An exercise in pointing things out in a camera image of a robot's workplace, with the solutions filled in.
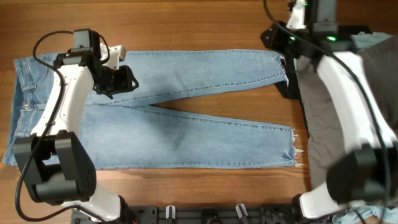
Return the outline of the light blue denim jeans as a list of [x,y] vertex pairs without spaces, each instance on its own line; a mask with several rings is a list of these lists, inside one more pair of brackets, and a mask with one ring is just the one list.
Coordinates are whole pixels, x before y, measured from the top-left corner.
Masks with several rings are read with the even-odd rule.
[[160,108],[165,101],[249,90],[286,81],[284,58],[263,50],[128,52],[138,84],[110,98],[94,73],[74,63],[48,68],[55,54],[14,62],[16,81],[3,163],[31,134],[74,132],[97,169],[257,169],[296,165],[290,126]]

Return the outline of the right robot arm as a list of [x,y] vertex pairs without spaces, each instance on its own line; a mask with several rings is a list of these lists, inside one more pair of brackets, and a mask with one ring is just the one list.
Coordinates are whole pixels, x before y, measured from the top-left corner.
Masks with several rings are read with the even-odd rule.
[[310,59],[326,86],[343,132],[345,154],[326,180],[296,196],[299,223],[379,202],[397,191],[397,137],[376,103],[351,33],[336,20],[335,1],[291,1],[287,22],[273,21],[261,36],[265,47],[292,58]]

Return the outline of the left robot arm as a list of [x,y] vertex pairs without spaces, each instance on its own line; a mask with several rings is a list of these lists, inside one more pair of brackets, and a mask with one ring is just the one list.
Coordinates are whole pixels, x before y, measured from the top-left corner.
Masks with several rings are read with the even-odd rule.
[[36,203],[75,209],[93,223],[137,223],[135,213],[119,195],[96,179],[95,165],[79,140],[80,120],[88,95],[112,98],[134,91],[139,82],[123,64],[124,47],[111,48],[91,29],[72,32],[73,47],[49,65],[55,76],[39,122],[14,144],[21,172],[17,187],[26,187]]

